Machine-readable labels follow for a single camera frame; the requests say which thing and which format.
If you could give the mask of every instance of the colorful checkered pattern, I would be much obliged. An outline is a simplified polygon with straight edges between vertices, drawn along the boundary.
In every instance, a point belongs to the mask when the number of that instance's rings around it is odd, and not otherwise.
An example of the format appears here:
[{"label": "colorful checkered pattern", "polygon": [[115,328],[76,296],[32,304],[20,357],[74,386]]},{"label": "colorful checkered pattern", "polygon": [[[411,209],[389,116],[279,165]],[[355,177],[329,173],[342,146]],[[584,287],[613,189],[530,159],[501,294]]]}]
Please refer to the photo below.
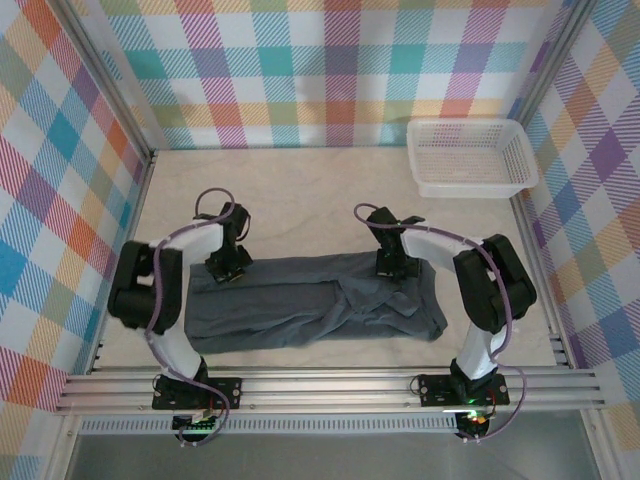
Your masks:
[{"label": "colorful checkered pattern", "polygon": [[[75,0],[78,11],[89,14],[83,2]],[[109,52],[105,61],[134,115],[172,149],[402,145],[411,117],[506,116],[530,70],[523,61],[546,34],[541,19],[559,8],[551,0],[100,4],[135,85]],[[106,45],[91,20],[87,29]]]},{"label": "colorful checkered pattern", "polygon": [[563,0],[560,10],[556,14],[556,17],[551,24],[551,28],[547,32],[547,36],[542,42],[542,46],[538,53],[536,54],[536,58],[531,64],[531,68],[529,69],[529,73],[527,73],[527,77],[525,81],[522,83],[520,87],[520,92],[518,93],[518,97],[513,102],[513,106],[511,107],[511,112],[509,112],[509,118],[516,118],[522,105],[527,98],[527,96],[533,90],[533,87],[538,81],[538,77],[540,75],[540,70],[542,66],[545,64],[549,53],[552,51],[553,46],[562,33],[562,28],[565,25],[565,22],[569,18],[571,11],[578,3],[579,0]]},{"label": "colorful checkered pattern", "polygon": [[601,0],[528,134],[527,201],[563,323],[640,471],[640,2]]},{"label": "colorful checkered pattern", "polygon": [[142,160],[44,0],[0,2],[0,478],[87,359]]}]

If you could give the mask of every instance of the gray cloth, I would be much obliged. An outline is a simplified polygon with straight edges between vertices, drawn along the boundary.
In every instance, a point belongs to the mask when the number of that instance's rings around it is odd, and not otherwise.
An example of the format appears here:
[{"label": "gray cloth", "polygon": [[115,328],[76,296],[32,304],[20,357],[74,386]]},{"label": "gray cloth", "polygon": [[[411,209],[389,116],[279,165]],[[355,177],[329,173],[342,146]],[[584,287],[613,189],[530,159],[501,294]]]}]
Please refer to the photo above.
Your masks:
[{"label": "gray cloth", "polygon": [[200,353],[299,347],[321,339],[411,336],[435,340],[447,326],[435,271],[401,284],[375,275],[375,252],[256,260],[218,285],[191,267],[185,331]]}]

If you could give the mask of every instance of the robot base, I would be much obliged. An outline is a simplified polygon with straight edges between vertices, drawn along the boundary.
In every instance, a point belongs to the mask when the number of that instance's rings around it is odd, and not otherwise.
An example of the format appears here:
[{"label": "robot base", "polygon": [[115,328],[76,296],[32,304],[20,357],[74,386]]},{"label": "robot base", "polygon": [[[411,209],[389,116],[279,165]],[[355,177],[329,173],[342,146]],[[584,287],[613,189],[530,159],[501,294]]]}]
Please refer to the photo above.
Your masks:
[{"label": "robot base", "polygon": [[[209,378],[207,365],[201,359],[194,380],[220,390],[228,399],[231,410],[240,408],[241,378]],[[218,410],[225,408],[217,395],[195,385],[160,375],[154,382],[153,410]]]},{"label": "robot base", "polygon": [[509,405],[509,392],[504,376],[493,374],[491,380],[467,396],[462,402],[460,395],[451,382],[451,375],[418,375],[417,392],[420,405],[423,407],[459,407],[469,405],[469,410],[476,407],[493,405]]}]

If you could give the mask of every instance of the laundry basket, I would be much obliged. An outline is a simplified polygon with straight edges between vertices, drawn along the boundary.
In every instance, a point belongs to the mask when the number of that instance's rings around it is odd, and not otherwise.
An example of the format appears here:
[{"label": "laundry basket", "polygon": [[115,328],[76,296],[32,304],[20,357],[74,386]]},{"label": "laundry basket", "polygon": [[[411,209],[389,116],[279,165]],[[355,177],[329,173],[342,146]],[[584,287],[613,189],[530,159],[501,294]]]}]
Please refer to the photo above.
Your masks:
[{"label": "laundry basket", "polygon": [[538,183],[522,126],[503,119],[414,119],[409,163],[422,197],[509,198]]}]

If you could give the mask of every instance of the aluminum frame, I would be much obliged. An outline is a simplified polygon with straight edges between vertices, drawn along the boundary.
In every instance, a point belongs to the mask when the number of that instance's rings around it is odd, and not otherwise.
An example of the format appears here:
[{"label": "aluminum frame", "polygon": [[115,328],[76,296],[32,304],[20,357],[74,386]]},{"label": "aluminum frame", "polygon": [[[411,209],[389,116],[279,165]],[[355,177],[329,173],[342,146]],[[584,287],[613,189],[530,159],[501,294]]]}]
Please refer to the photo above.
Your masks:
[{"label": "aluminum frame", "polygon": [[120,93],[115,80],[104,64],[102,56],[91,41],[89,35],[87,35],[75,8],[69,3],[69,0],[48,0],[47,3],[69,35],[71,42],[76,50],[78,50],[82,61],[96,82],[98,89],[107,99],[116,118],[122,124],[124,131],[132,140],[138,153],[143,155],[147,160],[150,160],[153,156],[154,146],[147,142],[140,126],[127,106],[127,102]]},{"label": "aluminum frame", "polygon": [[527,94],[525,101],[518,110],[514,119],[526,129],[529,122],[536,113],[538,105],[542,102],[547,90],[556,78],[556,74],[569,54],[572,45],[575,43],[582,27],[589,19],[591,12],[595,8],[598,0],[576,0],[573,9],[562,25],[560,35],[556,39],[553,49],[544,61],[536,76],[535,83],[531,91]]},{"label": "aluminum frame", "polygon": [[[563,367],[525,368],[528,393],[523,410],[598,409],[605,405],[595,374]],[[406,367],[373,369],[210,369],[210,376],[241,377],[240,413],[363,414],[470,411],[470,405],[421,407],[409,384],[420,374],[448,375],[448,368]],[[514,371],[503,372],[515,408],[522,381]],[[113,369],[72,376],[58,404],[60,415],[161,414],[151,409],[155,369]],[[195,411],[167,411],[166,414]]]}]

